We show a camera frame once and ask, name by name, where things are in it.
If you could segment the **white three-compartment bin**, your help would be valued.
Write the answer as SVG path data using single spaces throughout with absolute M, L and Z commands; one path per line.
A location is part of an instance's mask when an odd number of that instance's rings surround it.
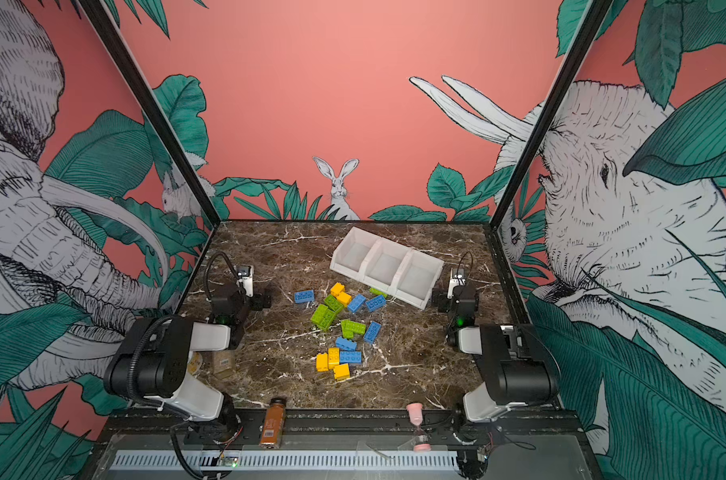
M 444 261 L 353 227 L 333 252 L 330 269 L 424 310 Z

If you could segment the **small green lego brick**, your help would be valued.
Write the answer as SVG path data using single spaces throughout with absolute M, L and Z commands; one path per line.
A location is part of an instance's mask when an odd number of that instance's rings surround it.
M 373 287 L 369 288 L 369 291 L 370 291 L 370 293 L 372 293 L 372 294 L 373 294 L 374 296 L 382 296 L 382 297 L 383 297 L 383 298 L 385 298 L 385 299 L 386 299 L 386 298 L 388 297 L 386 293 L 382 292 L 382 291 L 381 291 L 381 290 L 379 290 L 379 289 L 373 288 Z

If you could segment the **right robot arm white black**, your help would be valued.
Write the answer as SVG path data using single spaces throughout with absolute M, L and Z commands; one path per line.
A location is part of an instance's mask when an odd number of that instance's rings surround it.
M 477 324 L 479 295 L 471 282 L 449 292 L 435 288 L 431 304 L 448 317 L 447 344 L 469 355 L 481 377 L 462 399 L 467 421 L 490 423 L 511 410 L 557 399 L 559 366 L 531 325 Z

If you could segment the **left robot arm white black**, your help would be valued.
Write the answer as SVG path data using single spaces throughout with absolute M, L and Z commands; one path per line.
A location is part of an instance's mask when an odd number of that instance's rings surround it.
M 129 329 L 103 378 L 107 393 L 179 416 L 201 437 L 226 443 L 242 431 L 233 401 L 188 371 L 194 353 L 231 352 L 250 313 L 270 308 L 270 289 L 247 295 L 222 286 L 212 300 L 212 323 L 180 315 L 143 318 Z

